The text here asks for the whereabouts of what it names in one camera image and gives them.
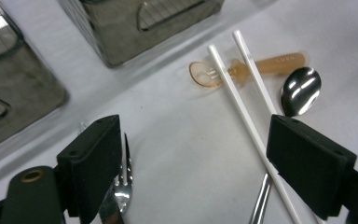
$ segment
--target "fork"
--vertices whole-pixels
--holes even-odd
[[[126,154],[125,160],[120,165],[120,173],[115,177],[115,198],[118,205],[118,209],[121,214],[125,214],[131,201],[132,195],[132,170],[131,170],[131,156],[130,147],[127,140],[127,135],[124,133],[124,139],[126,142]]]

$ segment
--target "white countertop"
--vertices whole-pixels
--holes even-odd
[[[240,58],[236,29],[256,59],[310,55],[322,91],[296,119],[358,155],[358,1],[226,0],[219,13],[113,69],[56,1],[0,2],[70,94],[66,105],[0,144],[0,200],[16,173],[55,166],[79,122],[119,114],[134,178],[126,223],[247,223],[266,169],[226,89],[202,88],[188,73],[191,62],[211,62],[209,44],[227,65]],[[280,110],[284,77],[264,81]],[[269,115],[255,84],[239,91],[267,141]],[[304,223],[315,223],[296,204]],[[344,223],[347,214],[342,208],[327,223]],[[291,222],[273,189],[265,223]]]

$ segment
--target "chopsticks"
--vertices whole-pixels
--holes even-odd
[[[234,32],[234,36],[235,36],[234,38],[241,37],[241,33],[239,31],[236,31],[236,32]],[[241,49],[241,51],[243,51],[242,56],[245,56],[245,58],[247,60],[249,60],[249,62],[250,62],[248,65],[251,68],[252,74],[253,73],[258,74],[258,70],[255,67],[255,62],[252,63],[252,57],[250,56],[249,50],[246,48],[246,45],[245,45],[243,39],[239,38],[238,41],[239,41],[239,44],[240,44],[241,48],[243,47],[243,49]],[[223,64],[223,61],[220,58],[220,55],[217,52],[216,47],[214,45],[210,45],[208,47],[208,52],[211,55],[211,57],[213,58],[213,62],[215,64],[217,70],[219,71],[220,75],[222,76],[222,79],[223,79],[224,83],[226,84],[225,86],[229,90],[230,96],[231,96],[232,100],[234,101],[235,106],[237,107],[237,110],[240,113],[241,118],[242,118],[246,128],[248,129],[248,131],[249,131],[249,133],[250,133],[250,135],[251,135],[251,137],[252,137],[252,139],[253,139],[253,141],[255,143],[255,146],[256,146],[259,154],[260,154],[260,157],[261,157],[262,161],[266,165],[269,174],[271,175],[272,179],[274,180],[274,183],[275,183],[278,191],[280,192],[281,197],[283,199],[283,202],[285,203],[286,208],[288,209],[293,221],[296,224],[302,223],[300,221],[300,218],[299,218],[299,216],[298,216],[298,214],[297,214],[297,212],[296,212],[296,210],[295,210],[295,208],[294,208],[294,206],[293,206],[293,204],[292,204],[287,192],[286,192],[286,189],[284,188],[284,185],[282,183],[282,179],[278,176],[277,170],[273,167],[273,165],[267,159],[266,146],[264,145],[264,143],[263,143],[263,141],[262,141],[262,139],[261,139],[261,137],[260,137],[260,135],[259,135],[254,123],[253,123],[253,121],[252,121],[252,118],[249,115],[249,112],[247,111],[246,106],[244,105],[244,103],[243,103],[243,101],[242,101],[242,99],[240,97],[240,94],[237,91],[237,88],[235,87],[233,81],[231,80],[231,77],[230,77],[225,65]],[[261,80],[261,77],[260,77],[259,74],[258,74],[258,76],[259,76],[258,81],[260,83],[263,83],[263,81]],[[264,86],[264,84],[263,85],[257,85],[257,86],[259,86],[259,89],[261,91],[267,92],[267,89]],[[265,98],[265,100],[267,99],[266,101],[268,101],[268,100],[270,101],[270,104],[268,105],[270,112],[275,111],[275,107],[273,106],[270,98],[269,97],[266,98],[264,95],[263,95],[263,97]]]

